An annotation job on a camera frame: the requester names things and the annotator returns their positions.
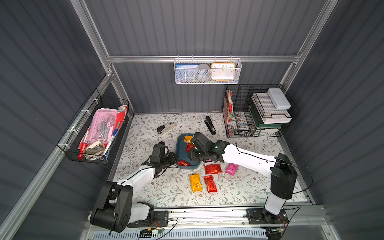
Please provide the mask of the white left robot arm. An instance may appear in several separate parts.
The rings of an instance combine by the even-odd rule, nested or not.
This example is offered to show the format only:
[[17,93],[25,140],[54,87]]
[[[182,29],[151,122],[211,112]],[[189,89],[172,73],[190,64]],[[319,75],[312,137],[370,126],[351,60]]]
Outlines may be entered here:
[[93,226],[120,233],[128,225],[150,226],[155,222],[151,204],[135,202],[135,193],[175,165],[179,156],[170,152],[164,142],[154,145],[149,158],[128,177],[103,184],[89,221]]

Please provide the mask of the pink tea bag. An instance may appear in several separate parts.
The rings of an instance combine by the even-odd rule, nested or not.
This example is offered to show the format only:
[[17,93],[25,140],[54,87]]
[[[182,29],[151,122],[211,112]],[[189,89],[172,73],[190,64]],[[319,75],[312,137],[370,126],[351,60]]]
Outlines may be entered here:
[[236,165],[236,164],[228,164],[228,167],[226,169],[226,173],[227,174],[230,174],[232,176],[235,175],[236,171],[238,170],[239,168],[239,165]]

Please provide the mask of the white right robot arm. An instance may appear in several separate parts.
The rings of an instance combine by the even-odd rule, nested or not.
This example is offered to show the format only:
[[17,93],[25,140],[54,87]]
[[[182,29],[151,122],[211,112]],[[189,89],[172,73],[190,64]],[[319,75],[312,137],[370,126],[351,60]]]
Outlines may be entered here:
[[189,153],[192,161],[235,164],[271,179],[270,193],[262,209],[265,219],[278,218],[286,201],[295,194],[299,167],[292,164],[285,154],[267,156],[243,150],[227,141],[218,140],[214,143],[198,132],[190,143],[195,147]]

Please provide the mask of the teal plastic storage box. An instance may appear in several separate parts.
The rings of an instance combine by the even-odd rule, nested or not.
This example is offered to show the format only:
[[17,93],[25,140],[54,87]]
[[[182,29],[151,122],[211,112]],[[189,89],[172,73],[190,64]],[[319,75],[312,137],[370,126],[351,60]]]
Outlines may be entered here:
[[201,162],[194,162],[191,161],[188,157],[188,152],[186,151],[187,149],[187,143],[184,142],[185,136],[192,136],[192,133],[185,133],[181,134],[177,138],[177,145],[176,145],[176,154],[179,157],[179,161],[183,160],[187,163],[190,163],[190,166],[179,166],[177,165],[180,169],[185,169],[185,170],[195,170],[200,166]]

